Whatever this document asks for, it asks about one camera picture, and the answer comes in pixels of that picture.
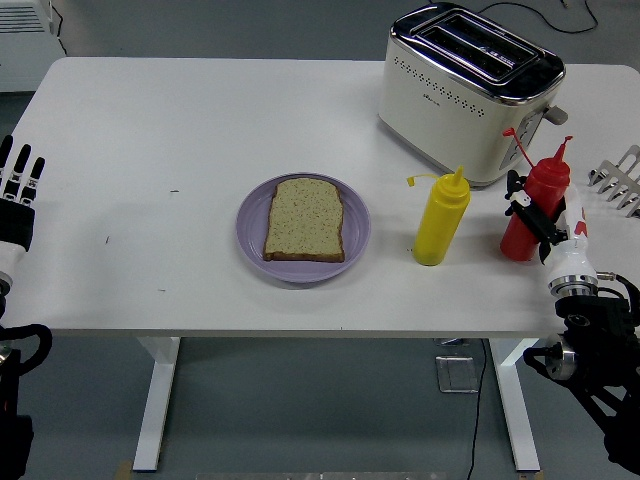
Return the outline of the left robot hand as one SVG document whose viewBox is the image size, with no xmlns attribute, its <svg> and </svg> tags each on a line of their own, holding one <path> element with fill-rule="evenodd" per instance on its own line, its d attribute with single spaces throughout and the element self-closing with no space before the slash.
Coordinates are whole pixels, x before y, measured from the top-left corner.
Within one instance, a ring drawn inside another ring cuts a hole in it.
<svg viewBox="0 0 640 480">
<path fill-rule="evenodd" d="M 34 231 L 35 210 L 32 204 L 45 167 L 45 159 L 37 157 L 26 171 L 31 146 L 24 144 L 12 167 L 8 166 L 13 137 L 1 142 L 1 285 L 8 291 L 18 262 L 29 251 Z"/>
</svg>

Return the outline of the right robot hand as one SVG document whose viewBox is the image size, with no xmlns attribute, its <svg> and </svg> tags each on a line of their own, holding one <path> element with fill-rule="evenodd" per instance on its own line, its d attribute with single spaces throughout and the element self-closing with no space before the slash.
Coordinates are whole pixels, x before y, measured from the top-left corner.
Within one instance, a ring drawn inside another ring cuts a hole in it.
<svg viewBox="0 0 640 480">
<path fill-rule="evenodd" d="M 587 258 L 588 229 L 577 188 L 568 185 L 556 210 L 547 214 L 541 202 L 525 191 L 526 180 L 514 170 L 507 174 L 510 221 L 501 252 L 516 262 L 538 255 L 546 267 L 547 286 L 556 298 L 596 295 L 597 274 Z"/>
</svg>

